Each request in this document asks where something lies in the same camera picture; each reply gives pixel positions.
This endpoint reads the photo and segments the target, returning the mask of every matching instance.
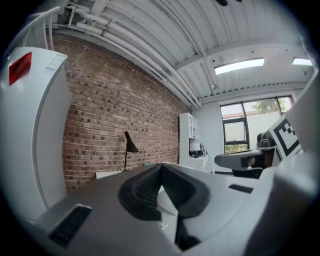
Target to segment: black desk lamp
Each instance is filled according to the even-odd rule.
[[[127,131],[124,132],[124,135],[126,137],[126,148],[125,148],[125,153],[124,153],[124,171],[126,171],[128,152],[139,153],[139,150],[137,149],[135,144],[132,142],[132,140],[129,136],[129,133]]]

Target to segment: sticker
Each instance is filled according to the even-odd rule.
[[[66,59],[67,55],[62,53],[57,53],[55,57],[49,62],[49,64],[44,68],[43,72],[53,75],[61,63]]]
[[[298,137],[294,128],[286,118],[277,122],[275,128],[270,129],[273,139],[278,147],[282,159],[295,154],[301,149]]]

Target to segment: red label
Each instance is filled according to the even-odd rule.
[[[9,86],[17,81],[31,67],[32,51],[23,55],[9,67]]]

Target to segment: ceiling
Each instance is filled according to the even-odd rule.
[[[214,101],[218,95],[244,89],[302,88],[313,73],[311,66],[292,65],[294,57],[307,58],[307,55],[295,23],[270,0],[228,0],[227,6],[215,0],[80,0],[77,3],[89,8],[91,14],[136,35],[158,52],[174,70],[118,29],[112,26],[107,29],[156,62],[165,71],[165,79],[171,77],[181,86],[179,97],[184,97],[184,102],[193,108],[201,102]],[[217,66],[253,58],[265,58],[264,65],[215,73]],[[157,77],[147,67],[145,70]],[[182,86],[184,82],[200,104],[194,103],[195,97],[187,99],[190,91]]]

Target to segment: tree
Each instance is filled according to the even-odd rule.
[[[239,144],[239,145],[225,145],[224,146],[224,153],[235,153],[235,152],[240,152],[240,151],[245,151],[247,150],[247,145],[246,144]]]
[[[285,100],[279,98],[279,104],[282,112],[286,111]],[[257,101],[256,104],[252,105],[252,108],[257,111],[258,114],[264,113],[272,113],[279,111],[276,100],[275,99],[267,99]]]

